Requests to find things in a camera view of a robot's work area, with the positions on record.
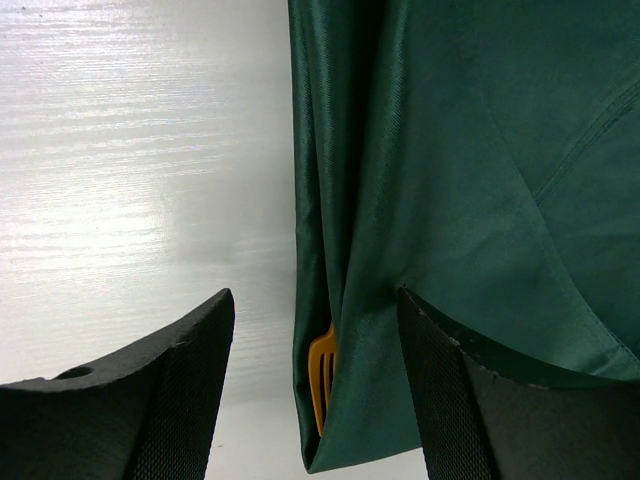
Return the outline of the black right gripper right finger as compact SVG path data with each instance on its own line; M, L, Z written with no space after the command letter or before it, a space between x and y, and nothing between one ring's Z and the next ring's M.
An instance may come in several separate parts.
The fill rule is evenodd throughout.
M534 359L406 288L397 319L429 478L638 478L638 382Z

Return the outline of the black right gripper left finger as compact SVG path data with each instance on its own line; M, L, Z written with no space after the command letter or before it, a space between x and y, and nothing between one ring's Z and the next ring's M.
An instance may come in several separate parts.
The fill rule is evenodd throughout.
M223 289L111 354L2 385L2 478L204 478L234 321Z

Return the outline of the orange plastic fork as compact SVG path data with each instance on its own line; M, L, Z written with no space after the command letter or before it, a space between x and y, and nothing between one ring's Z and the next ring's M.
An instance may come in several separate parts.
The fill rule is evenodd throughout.
M312 341L308 352L308 377L311 401L319 436L324 433L336 370L337 340L334 324L328 331Z

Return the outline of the dark green cloth napkin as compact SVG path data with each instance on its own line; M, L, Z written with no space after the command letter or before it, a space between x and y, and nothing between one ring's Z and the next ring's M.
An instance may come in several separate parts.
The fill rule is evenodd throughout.
M305 468L422 449L398 292L639 384L639 5L292 1ZM334 324L318 435L313 340Z

